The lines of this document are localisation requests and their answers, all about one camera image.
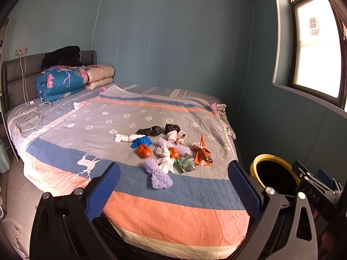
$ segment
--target black plastic bag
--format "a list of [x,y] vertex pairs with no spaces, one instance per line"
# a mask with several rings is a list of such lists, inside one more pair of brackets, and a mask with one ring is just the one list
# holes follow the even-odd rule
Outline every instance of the black plastic bag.
[[177,133],[181,131],[181,128],[178,125],[166,124],[164,134],[167,135],[169,132],[176,130]]
[[151,128],[147,128],[147,129],[138,129],[136,134],[156,137],[156,136],[161,134],[161,127],[153,126]]

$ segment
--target blue gripper pad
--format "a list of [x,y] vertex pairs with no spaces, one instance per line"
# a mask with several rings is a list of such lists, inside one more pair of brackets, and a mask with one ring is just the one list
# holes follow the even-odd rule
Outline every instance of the blue gripper pad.
[[107,173],[88,197],[86,216],[89,221],[101,215],[111,193],[119,182],[121,175],[119,165],[112,163],[109,167],[110,169],[106,170]]
[[260,218],[261,199],[237,165],[236,160],[229,163],[228,176],[248,215],[255,219]]
[[327,187],[333,189],[335,184],[334,184],[334,180],[332,179],[332,177],[323,169],[323,168],[319,168],[317,171],[317,178],[319,180],[322,181],[322,183],[324,185],[326,185]]

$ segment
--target gray upholstered headboard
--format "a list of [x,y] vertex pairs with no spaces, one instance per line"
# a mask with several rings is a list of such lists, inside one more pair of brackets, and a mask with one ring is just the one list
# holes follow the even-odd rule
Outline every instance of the gray upholstered headboard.
[[[42,59],[44,58],[44,53],[22,56],[21,63],[24,70],[24,59],[26,62],[26,73],[25,80],[28,90],[28,98],[34,100],[38,98],[38,93],[36,91],[36,78],[41,72]],[[81,51],[81,62],[84,65],[92,65],[97,63],[97,54],[95,51]],[[22,70],[20,68],[20,60],[14,59],[3,62],[2,65],[2,75],[1,75],[1,91],[2,99],[1,102],[4,114],[6,114],[10,109],[24,103],[23,97],[23,87],[22,87]]]

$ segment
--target bedsheet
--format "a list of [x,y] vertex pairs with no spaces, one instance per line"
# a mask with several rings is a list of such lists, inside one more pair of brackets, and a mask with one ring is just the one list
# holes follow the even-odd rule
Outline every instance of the bedsheet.
[[174,89],[174,88],[162,88],[156,86],[143,86],[137,84],[124,84],[116,83],[116,85],[125,91],[145,94],[145,95],[160,95],[166,97],[177,97],[177,98],[198,98],[207,101],[211,107],[219,113],[221,120],[223,121],[224,129],[228,136],[232,137],[233,140],[236,139],[236,134],[231,128],[226,115],[226,105],[217,97],[210,96],[207,94],[201,94],[184,89]]
[[[228,163],[237,159],[233,142],[211,106],[202,99],[136,94],[115,85],[98,93],[83,91],[54,102],[32,131],[17,128],[30,114],[15,115],[17,108],[9,114],[10,137],[24,162],[24,175],[42,191],[64,195],[85,187],[116,161],[121,178],[104,213],[124,241],[179,259],[232,254],[246,235],[249,216],[228,179]],[[74,109],[74,102],[85,100]],[[136,150],[114,137],[166,123],[181,127],[187,146],[204,133],[214,162],[184,174],[175,169],[169,174],[173,185],[156,190]],[[26,124],[35,126],[35,118]],[[150,137],[153,153],[159,137]]]

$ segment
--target window frame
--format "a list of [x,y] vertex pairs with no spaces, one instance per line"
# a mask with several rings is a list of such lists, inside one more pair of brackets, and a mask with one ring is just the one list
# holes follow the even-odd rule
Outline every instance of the window frame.
[[339,15],[337,14],[337,11],[335,10],[334,6],[331,4],[332,11],[334,13],[337,30],[339,34],[340,39],[340,48],[341,48],[341,80],[340,80],[340,88],[339,88],[339,95],[338,98],[334,98],[331,95],[322,93],[320,91],[304,87],[298,84],[294,84],[294,76],[296,72],[296,61],[297,56],[300,53],[298,51],[298,31],[297,31],[297,20],[296,20],[296,7],[298,7],[301,4],[304,4],[307,0],[290,0],[290,14],[291,14],[291,21],[292,21],[292,56],[291,56],[291,65],[290,65],[290,71],[289,71],[289,77],[288,77],[288,87],[294,88],[296,90],[311,94],[315,97],[318,97],[324,101],[327,101],[338,108],[345,109],[346,105],[346,97],[347,97],[347,37],[345,35],[343,22]]

